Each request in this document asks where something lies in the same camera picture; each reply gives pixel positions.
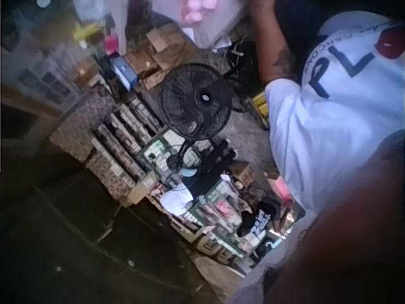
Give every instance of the small box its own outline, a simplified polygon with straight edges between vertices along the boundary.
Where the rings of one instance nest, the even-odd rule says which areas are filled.
[[[121,56],[111,59],[111,65],[121,83],[130,92],[134,85],[138,83],[138,75]]]

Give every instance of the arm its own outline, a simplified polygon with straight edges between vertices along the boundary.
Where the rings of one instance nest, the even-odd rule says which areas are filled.
[[[275,0],[249,0],[256,31],[259,74],[264,85],[286,78],[294,80],[294,57],[284,39],[275,13]]]
[[[280,232],[281,229],[283,229],[283,227],[284,227],[284,225],[285,225],[285,222],[287,221],[287,216],[288,216],[288,214],[290,213],[290,211],[291,211],[291,209],[286,209],[286,211],[284,212],[283,216],[282,216],[280,219],[275,220],[275,221],[273,222],[273,230],[274,230],[275,232]]]
[[[193,202],[193,201],[190,201],[190,202],[188,202],[188,203],[186,204],[185,209],[186,209],[186,210],[190,210],[191,207],[193,207],[193,206],[194,206],[194,202]]]

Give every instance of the fan stand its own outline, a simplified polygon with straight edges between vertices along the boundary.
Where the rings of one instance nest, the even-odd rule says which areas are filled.
[[[185,140],[183,142],[182,147],[180,148],[180,151],[177,153],[177,155],[170,155],[168,159],[166,160],[167,167],[175,172],[179,173],[179,171],[183,167],[183,158],[185,153],[190,149],[190,147],[194,144],[194,141],[188,141]]]

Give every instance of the pink item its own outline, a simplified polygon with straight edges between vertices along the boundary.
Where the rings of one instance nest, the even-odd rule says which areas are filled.
[[[111,55],[118,52],[118,36],[113,34],[105,38],[104,43],[106,45],[106,54]]]
[[[203,8],[203,1],[202,0],[189,0],[187,3],[187,7],[190,12],[192,11],[201,11]]]
[[[192,13],[188,13],[185,18],[184,21],[188,24],[193,24],[193,23],[197,23],[200,22],[203,19],[203,14],[200,12],[192,12]]]
[[[206,10],[215,10],[218,0],[202,0],[202,6]]]
[[[268,181],[271,188],[273,188],[275,194],[279,198],[281,198],[283,201],[290,201],[292,199],[287,185],[285,184],[281,176],[277,180],[269,179]]]

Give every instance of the person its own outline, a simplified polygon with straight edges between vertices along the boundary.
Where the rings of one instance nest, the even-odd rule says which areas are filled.
[[[254,236],[260,235],[268,226],[268,224],[275,218],[277,208],[264,201],[257,204],[254,212],[243,211],[240,213],[242,217],[242,224],[237,230],[237,235],[240,238],[247,236],[249,233]]]
[[[195,199],[206,194],[218,182],[221,174],[237,157],[237,152],[233,149],[224,156],[229,142],[224,139],[201,163],[197,174],[183,177],[183,183],[162,195],[160,203],[167,212],[177,217],[185,214],[193,206]]]
[[[306,214],[228,303],[383,300],[405,273],[403,23],[348,11],[308,32],[282,15],[313,20],[311,1],[292,2],[249,6],[273,156]]]
[[[391,134],[340,201],[309,211],[227,301],[368,303],[401,298],[405,279],[405,133]]]
[[[304,8],[288,0],[248,3],[275,163],[293,198],[320,213],[339,199],[346,179],[383,139],[404,128],[404,24],[348,11],[331,17],[319,32],[313,27],[318,44],[305,51],[297,42],[308,35],[306,28],[294,23],[283,32],[278,22],[294,22],[283,13],[305,15]],[[296,74],[290,45],[303,62],[302,74]]]

